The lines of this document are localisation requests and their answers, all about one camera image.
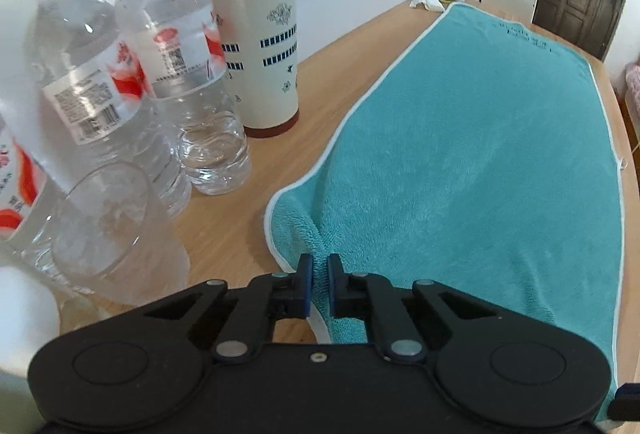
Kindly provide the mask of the teal towel white trim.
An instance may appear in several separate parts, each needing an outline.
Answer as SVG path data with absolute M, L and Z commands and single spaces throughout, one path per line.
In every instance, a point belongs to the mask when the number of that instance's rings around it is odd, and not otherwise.
M 624 250 L 620 159 L 582 55 L 456 3 L 349 110 L 316 164 L 268 203 L 278 264 L 314 257 L 310 324 L 329 313 L 326 260 L 408 288 L 433 279 L 584 336 L 616 356 Z

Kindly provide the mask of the clear drinking glass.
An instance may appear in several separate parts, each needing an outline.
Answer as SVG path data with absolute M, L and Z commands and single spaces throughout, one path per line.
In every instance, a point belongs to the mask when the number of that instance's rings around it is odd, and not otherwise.
M 188 287 L 190 259 L 148 176 L 130 162 L 88 173 L 58 205 L 51 255 L 68 281 L 140 306 Z

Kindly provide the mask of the small jar white lid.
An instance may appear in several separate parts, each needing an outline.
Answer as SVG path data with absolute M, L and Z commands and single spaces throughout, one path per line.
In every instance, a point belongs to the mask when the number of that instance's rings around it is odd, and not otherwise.
M 108 314 L 85 295 L 15 265 L 1 267 L 1 370 L 26 378 L 43 345 Z

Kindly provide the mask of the clear water bottle left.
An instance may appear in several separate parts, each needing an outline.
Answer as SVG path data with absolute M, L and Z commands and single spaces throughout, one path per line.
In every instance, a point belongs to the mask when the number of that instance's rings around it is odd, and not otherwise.
M 189 203 L 191 184 L 145 94 L 136 54 L 106 0 L 35 0 L 25 55 L 44 107 L 55 113 L 76 165 L 131 161 L 150 178 L 168 214 Z

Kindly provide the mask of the clear water bottle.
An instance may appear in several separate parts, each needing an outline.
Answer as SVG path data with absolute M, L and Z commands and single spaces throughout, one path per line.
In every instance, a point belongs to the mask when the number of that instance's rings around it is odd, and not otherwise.
M 191 184 L 145 94 L 136 54 L 106 0 L 35 0 L 25 55 L 44 107 L 55 113 L 76 165 L 131 161 L 150 178 L 168 214 L 189 203 Z
M 116 15 L 186 176 L 202 194 L 237 189 L 252 165 L 213 0 L 116 0 Z

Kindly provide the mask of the clear water bottle right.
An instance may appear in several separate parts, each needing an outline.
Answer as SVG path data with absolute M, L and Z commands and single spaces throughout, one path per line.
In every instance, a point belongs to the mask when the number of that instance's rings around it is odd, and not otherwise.
M 252 165 L 213 0 L 116 0 L 116 15 L 186 176 L 202 194 L 237 189 Z

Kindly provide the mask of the white crumpled tissue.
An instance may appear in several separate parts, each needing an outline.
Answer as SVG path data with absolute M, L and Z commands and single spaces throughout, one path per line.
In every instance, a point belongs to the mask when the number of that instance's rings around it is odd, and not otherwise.
M 422 8 L 427 11 L 436 13 L 445 12 L 445 8 L 439 0 L 410 0 L 409 6 L 410 8 L 418 8 L 419 6 L 422 6 Z

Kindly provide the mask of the cream cup red lid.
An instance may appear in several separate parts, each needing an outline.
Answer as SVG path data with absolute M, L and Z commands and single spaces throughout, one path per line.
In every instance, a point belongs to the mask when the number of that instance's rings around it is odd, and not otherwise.
M 245 132 L 265 139 L 299 117 L 296 0 L 213 0 L 226 88 Z

